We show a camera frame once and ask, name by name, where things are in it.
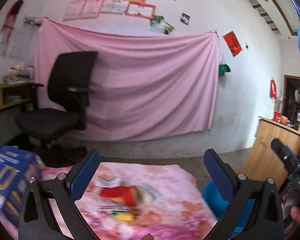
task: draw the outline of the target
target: pink sheet hanging on wall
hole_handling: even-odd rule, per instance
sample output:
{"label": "pink sheet hanging on wall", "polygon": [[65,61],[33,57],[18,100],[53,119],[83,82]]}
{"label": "pink sheet hanging on wall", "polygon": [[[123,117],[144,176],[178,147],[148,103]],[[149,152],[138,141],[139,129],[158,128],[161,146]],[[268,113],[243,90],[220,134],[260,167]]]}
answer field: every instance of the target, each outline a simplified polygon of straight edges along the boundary
{"label": "pink sheet hanging on wall", "polygon": [[[96,33],[45,20],[35,55],[35,81],[47,84],[61,53],[99,52],[87,108],[88,127],[70,136],[141,141],[211,128],[221,56],[214,33],[134,37]],[[61,106],[39,91],[40,108]]]}

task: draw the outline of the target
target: hand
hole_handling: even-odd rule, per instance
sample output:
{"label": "hand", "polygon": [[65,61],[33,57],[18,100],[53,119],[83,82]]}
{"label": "hand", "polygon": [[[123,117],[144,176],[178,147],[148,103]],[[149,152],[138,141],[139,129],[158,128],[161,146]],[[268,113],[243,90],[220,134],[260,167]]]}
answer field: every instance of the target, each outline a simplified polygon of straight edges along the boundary
{"label": "hand", "polygon": [[144,236],[143,238],[141,238],[141,240],[154,240],[154,237],[151,236],[151,234],[148,234],[148,235]]}
{"label": "hand", "polygon": [[[288,194],[284,195],[282,197],[283,201],[286,201],[288,197]],[[290,216],[297,224],[300,224],[300,208],[298,207],[292,207],[290,211]]]}

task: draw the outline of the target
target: cardboard box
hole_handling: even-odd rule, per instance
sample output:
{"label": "cardboard box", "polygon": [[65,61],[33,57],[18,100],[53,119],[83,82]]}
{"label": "cardboard box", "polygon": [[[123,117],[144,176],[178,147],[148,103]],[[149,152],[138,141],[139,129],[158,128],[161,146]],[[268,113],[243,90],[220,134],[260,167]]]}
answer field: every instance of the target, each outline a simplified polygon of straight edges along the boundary
{"label": "cardboard box", "polygon": [[12,146],[0,148],[0,209],[16,227],[22,197],[32,176],[41,179],[34,153]]}

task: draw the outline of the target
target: green basket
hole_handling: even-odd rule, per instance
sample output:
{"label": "green basket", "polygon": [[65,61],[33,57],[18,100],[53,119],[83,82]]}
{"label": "green basket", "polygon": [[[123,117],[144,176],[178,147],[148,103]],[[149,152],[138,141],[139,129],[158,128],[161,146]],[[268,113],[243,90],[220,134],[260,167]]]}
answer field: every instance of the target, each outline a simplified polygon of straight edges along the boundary
{"label": "green basket", "polygon": [[230,67],[227,64],[219,65],[219,77],[224,76],[226,72],[231,72]]}

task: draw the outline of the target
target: screw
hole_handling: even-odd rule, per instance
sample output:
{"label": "screw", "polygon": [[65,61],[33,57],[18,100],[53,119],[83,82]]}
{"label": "screw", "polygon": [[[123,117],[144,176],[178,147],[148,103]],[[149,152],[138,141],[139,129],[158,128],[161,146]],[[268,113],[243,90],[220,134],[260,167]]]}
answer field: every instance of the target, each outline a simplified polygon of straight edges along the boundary
{"label": "screw", "polygon": [[58,179],[60,179],[60,180],[64,179],[65,177],[66,177],[66,174],[65,174],[65,173],[60,173],[60,174],[58,175]]}
{"label": "screw", "polygon": [[271,178],[267,179],[267,181],[268,181],[270,184],[274,184],[274,180],[271,179]]}
{"label": "screw", "polygon": [[35,182],[35,177],[31,177],[31,178],[29,179],[29,182],[30,182],[30,183],[34,183],[34,182]]}
{"label": "screw", "polygon": [[246,175],[244,175],[243,173],[238,174],[238,178],[241,180],[245,180],[247,178]]}

